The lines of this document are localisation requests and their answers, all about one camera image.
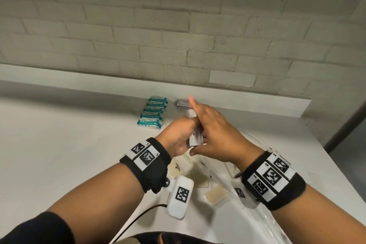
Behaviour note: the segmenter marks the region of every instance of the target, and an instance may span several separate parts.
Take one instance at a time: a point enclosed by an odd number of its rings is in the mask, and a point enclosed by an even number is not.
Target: hand
[[[206,135],[206,145],[199,145],[190,155],[202,154],[223,162],[235,164],[244,171],[263,150],[247,140],[215,108],[197,103],[189,97],[190,107],[196,112]]]
[[[174,120],[155,139],[162,144],[172,158],[180,156],[188,150],[187,140],[198,125],[197,117],[187,118],[183,116]]]

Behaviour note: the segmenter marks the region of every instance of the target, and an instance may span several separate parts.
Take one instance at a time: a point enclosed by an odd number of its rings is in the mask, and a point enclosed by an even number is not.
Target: black cable
[[[128,227],[125,228],[124,231],[121,232],[121,234],[119,236],[117,236],[117,238],[112,243],[115,243],[118,240],[118,238],[120,238],[121,235],[124,234],[124,232],[127,231],[128,228],[130,228],[130,226],[132,226],[132,224],[135,223],[142,215],[144,215],[146,212],[148,212],[151,209],[154,209],[155,207],[158,207],[158,206],[167,207],[168,205],[161,203],[161,204],[158,204],[158,205],[154,205],[154,206],[150,207],[149,209],[146,209],[143,213],[141,213],[140,215],[138,215],[137,218],[134,221],[132,221],[132,223],[129,224]]]

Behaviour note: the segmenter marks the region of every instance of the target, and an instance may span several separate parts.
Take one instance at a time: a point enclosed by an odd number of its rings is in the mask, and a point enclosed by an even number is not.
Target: white countertop
[[[144,99],[121,97],[121,112],[101,112],[1,98],[0,237],[118,162],[139,140],[157,135],[159,131],[136,125],[144,103]],[[164,126],[184,114],[171,105]],[[219,110],[240,130],[250,131],[278,150],[309,184],[366,224],[366,204],[299,118]],[[248,209],[227,203],[213,211],[204,204],[202,191],[196,191],[184,220],[154,209],[124,237],[161,230],[222,243],[270,242],[245,212]],[[146,194],[131,219],[156,202],[155,194]]]

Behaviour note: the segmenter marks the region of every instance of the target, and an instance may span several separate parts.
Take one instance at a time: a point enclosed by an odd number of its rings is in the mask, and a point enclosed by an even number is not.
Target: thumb
[[[211,153],[211,150],[212,149],[211,149],[210,145],[198,145],[190,150],[189,155],[194,156],[196,154],[201,154],[201,155],[210,157],[208,154]]]

